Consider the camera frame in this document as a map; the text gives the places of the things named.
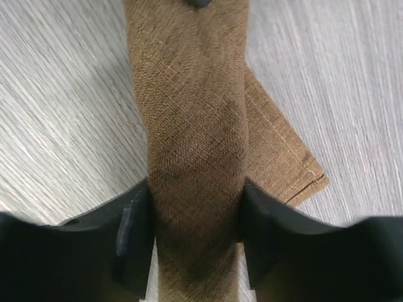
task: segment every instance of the gray wood surface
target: gray wood surface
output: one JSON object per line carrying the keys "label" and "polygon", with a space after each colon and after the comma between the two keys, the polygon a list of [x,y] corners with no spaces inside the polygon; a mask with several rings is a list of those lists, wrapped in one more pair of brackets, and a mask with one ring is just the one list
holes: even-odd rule
{"label": "gray wood surface", "polygon": [[[403,214],[402,43],[400,0],[251,0],[247,61],[331,179],[302,211]],[[146,152],[120,0],[0,1],[0,210],[58,223],[144,177]]]}

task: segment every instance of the fabric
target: fabric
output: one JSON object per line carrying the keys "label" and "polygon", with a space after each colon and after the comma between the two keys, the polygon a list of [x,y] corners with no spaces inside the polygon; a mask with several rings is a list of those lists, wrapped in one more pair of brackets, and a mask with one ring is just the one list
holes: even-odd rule
{"label": "fabric", "polygon": [[292,206],[327,184],[246,66],[247,0],[124,0],[157,215],[159,299],[237,301],[245,177]]}

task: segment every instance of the brown scarf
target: brown scarf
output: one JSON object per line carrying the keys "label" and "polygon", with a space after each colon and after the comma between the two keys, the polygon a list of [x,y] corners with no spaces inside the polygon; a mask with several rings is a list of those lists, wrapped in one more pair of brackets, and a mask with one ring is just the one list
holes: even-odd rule
{"label": "brown scarf", "polygon": [[247,0],[124,0],[157,214],[159,300],[237,301],[245,177],[296,206],[328,182],[246,66]]}

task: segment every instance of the folded brown fabric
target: folded brown fabric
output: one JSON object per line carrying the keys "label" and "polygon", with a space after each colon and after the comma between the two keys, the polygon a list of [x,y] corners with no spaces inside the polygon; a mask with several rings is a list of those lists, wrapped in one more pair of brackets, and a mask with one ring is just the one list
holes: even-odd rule
{"label": "folded brown fabric", "polygon": [[327,182],[244,62],[247,0],[125,0],[155,199],[159,300],[237,301],[249,176],[296,205]]}

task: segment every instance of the brown cloth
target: brown cloth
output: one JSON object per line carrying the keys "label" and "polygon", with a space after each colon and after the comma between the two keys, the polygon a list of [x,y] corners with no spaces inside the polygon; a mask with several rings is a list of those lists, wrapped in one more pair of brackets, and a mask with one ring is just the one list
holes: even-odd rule
{"label": "brown cloth", "polygon": [[149,146],[159,300],[237,297],[245,177],[296,206],[327,178],[246,66],[247,0],[124,0]]}

